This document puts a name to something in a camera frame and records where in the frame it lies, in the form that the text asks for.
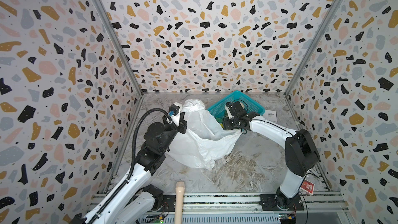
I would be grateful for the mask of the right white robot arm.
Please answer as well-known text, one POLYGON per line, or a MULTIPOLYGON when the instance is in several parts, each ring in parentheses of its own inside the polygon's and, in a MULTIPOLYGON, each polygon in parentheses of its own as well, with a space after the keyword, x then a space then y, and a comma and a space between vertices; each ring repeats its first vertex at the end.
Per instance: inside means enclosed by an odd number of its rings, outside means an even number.
POLYGON ((319 152, 310 133, 304 129, 297 131, 282 127, 256 112, 247 113, 241 107, 227 106, 226 112, 227 116, 222 119, 225 130, 255 132, 284 149, 288 171, 276 191, 275 204, 279 209, 288 210, 299 197, 300 187, 308 171, 320 161, 319 152))

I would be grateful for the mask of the white plastic bag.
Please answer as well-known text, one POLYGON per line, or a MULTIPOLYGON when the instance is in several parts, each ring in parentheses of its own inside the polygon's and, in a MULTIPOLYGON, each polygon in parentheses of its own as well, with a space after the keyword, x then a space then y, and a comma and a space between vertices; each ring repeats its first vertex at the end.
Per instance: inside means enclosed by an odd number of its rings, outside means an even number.
POLYGON ((186 100, 182 112, 186 133, 175 136, 167 154, 190 168, 212 170, 216 160, 231 153, 241 131, 224 130, 201 100, 186 100))

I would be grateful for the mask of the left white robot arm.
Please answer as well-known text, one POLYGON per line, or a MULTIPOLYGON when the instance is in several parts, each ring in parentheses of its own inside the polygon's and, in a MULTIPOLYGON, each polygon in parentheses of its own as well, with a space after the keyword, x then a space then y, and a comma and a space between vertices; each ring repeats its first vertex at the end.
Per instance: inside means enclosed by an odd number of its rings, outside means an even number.
POLYGON ((178 133, 185 134, 185 113, 176 104, 168 111, 153 108, 143 114, 133 132, 132 161, 129 171, 111 192, 84 217, 75 216, 72 224, 132 224, 148 211, 157 211, 163 205, 163 191, 148 185, 154 173, 165 160, 166 153, 178 133), (136 151, 140 127, 151 113, 163 114, 161 122, 152 123, 144 135, 145 142, 136 151))

